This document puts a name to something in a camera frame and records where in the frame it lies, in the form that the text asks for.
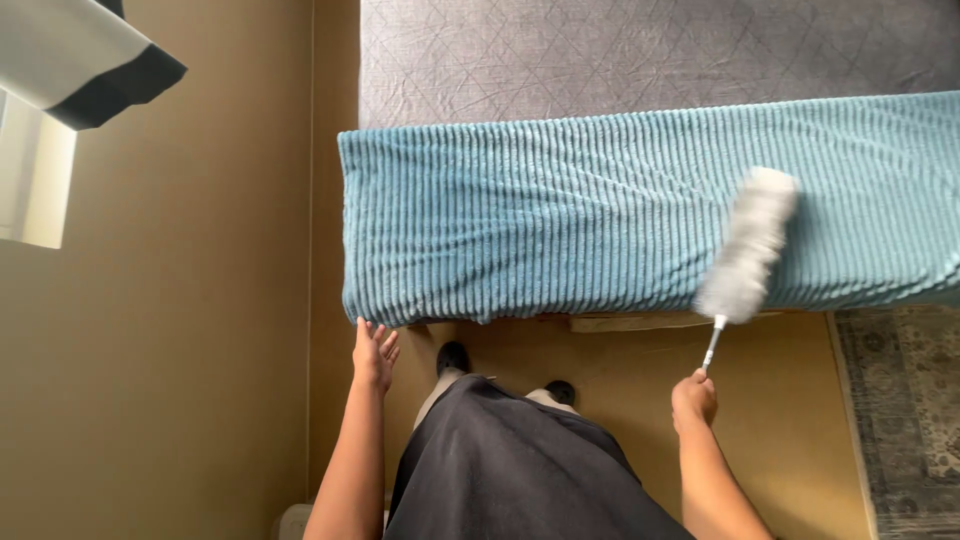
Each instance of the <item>shoe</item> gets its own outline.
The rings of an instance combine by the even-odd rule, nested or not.
[[[577,391],[573,388],[573,384],[565,380],[554,380],[543,389],[553,394],[553,399],[558,404],[573,406],[577,400]]]
[[[437,379],[444,368],[455,367],[464,373],[470,372],[470,357],[467,348],[459,341],[447,341],[437,353]]]

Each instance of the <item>gray bed sheet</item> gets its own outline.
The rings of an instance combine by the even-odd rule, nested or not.
[[[360,127],[960,88],[957,0],[362,0]]]

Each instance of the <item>blue blanket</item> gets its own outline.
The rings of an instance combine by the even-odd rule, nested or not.
[[[960,91],[339,143],[351,318],[686,309],[752,165],[801,191],[768,307],[960,304]]]

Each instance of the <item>black shirt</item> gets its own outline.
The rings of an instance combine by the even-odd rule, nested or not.
[[[609,432],[467,375],[411,435],[384,538],[693,537]]]

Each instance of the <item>black curtain trim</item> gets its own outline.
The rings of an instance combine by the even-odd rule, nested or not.
[[[149,103],[185,73],[185,65],[151,43],[140,56],[97,75],[47,113],[77,131],[99,128],[127,107]]]
[[[112,11],[116,16],[124,18],[123,0],[94,0],[94,2]]]

